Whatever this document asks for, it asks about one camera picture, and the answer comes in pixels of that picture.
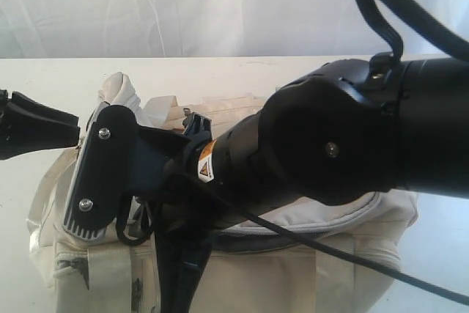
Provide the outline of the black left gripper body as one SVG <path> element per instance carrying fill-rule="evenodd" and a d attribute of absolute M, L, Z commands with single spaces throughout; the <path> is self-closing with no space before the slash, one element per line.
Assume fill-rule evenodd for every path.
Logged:
<path fill-rule="evenodd" d="M 0 94 L 0 109 L 1 109 L 1 140 L 10 140 L 10 121 L 7 116 L 7 108 L 10 103 L 10 96 L 7 90 L 2 89 Z"/>

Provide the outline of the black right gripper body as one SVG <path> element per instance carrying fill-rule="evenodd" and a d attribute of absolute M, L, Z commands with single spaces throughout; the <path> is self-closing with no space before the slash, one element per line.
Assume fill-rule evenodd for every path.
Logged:
<path fill-rule="evenodd" d="M 234 125 L 212 130 L 211 121 L 191 113 L 182 133 L 152 129 L 156 143 L 151 161 L 138 158 L 152 174 L 155 185 L 148 192 L 136 189 L 141 206 L 136 225 L 128 230 L 128 245 L 151 239 L 155 244 L 161 312 L 189 312 L 191 302 L 210 258 L 214 231 L 211 221 L 221 207 L 213 193 L 225 182 L 217 167 L 225 160 Z"/>

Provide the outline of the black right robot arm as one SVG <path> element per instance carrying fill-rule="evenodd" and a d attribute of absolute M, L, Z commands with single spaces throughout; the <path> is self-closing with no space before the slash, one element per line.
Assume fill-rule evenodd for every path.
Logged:
<path fill-rule="evenodd" d="M 280 88 L 216 139 L 192 115 L 183 133 L 145 128 L 160 309 L 187 312 L 213 234 L 244 220 L 297 243 L 467 304 L 464 295 L 328 248 L 262 215 L 307 196 L 349 204 L 394 189 L 468 196 L 468 61 L 346 59 Z"/>

